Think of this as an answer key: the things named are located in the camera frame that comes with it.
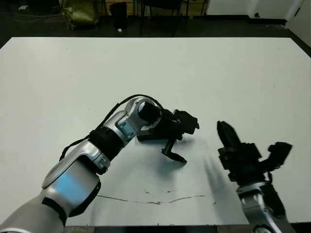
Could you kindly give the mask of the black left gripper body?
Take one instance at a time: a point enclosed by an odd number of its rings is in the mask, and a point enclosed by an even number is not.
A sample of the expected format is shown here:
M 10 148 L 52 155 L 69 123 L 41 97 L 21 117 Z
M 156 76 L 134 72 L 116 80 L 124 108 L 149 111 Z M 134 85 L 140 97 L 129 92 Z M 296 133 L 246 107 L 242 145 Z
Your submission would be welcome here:
M 167 109 L 162 112 L 161 120 L 150 129 L 151 140 L 177 139 L 182 140 L 182 119 Z

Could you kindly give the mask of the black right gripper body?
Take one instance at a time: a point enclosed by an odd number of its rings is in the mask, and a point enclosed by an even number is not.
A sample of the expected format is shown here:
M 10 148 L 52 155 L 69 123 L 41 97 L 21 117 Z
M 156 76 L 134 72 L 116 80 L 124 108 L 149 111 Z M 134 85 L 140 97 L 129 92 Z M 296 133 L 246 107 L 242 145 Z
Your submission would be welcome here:
M 223 168 L 229 170 L 230 181 L 239 186 L 264 181 L 259 164 L 261 154 L 254 143 L 240 143 L 235 148 L 223 147 L 218 152 Z

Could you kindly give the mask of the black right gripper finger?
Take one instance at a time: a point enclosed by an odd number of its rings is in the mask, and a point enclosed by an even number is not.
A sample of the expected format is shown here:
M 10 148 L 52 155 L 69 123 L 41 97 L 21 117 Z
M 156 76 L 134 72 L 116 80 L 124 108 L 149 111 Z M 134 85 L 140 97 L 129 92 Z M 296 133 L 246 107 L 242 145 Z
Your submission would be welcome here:
M 241 141 L 235 129 L 228 123 L 224 124 L 225 147 L 237 147 Z
M 224 147 L 231 147 L 231 126 L 225 121 L 217 121 L 218 136 Z

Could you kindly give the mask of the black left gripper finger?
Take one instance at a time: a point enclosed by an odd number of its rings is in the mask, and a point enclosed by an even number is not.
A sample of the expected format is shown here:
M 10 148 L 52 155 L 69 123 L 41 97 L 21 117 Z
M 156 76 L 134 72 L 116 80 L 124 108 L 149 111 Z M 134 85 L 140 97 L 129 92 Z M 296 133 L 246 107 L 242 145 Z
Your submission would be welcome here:
M 171 160 L 181 163 L 187 163 L 187 160 L 185 158 L 183 158 L 177 153 L 172 152 L 175 142 L 176 142 L 175 139 L 169 139 L 165 147 L 162 149 L 161 153 L 170 158 Z

